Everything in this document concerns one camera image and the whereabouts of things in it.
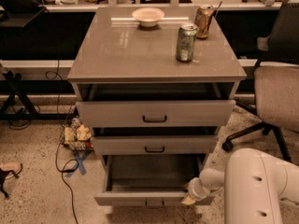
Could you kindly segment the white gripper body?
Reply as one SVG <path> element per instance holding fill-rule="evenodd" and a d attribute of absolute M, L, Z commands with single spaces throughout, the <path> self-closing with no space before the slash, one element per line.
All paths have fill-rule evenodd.
<path fill-rule="evenodd" d="M 216 179 L 193 178 L 188 185 L 188 195 L 195 202 L 218 194 L 223 188 L 223 182 Z"/>

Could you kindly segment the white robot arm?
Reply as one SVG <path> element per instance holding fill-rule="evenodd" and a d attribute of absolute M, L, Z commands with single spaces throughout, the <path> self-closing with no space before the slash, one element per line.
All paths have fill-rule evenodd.
<path fill-rule="evenodd" d="M 223 172 L 206 168 L 187 184 L 182 202 L 224 191 L 225 224 L 283 224 L 279 202 L 299 203 L 299 166 L 260 150 L 233 152 Z"/>

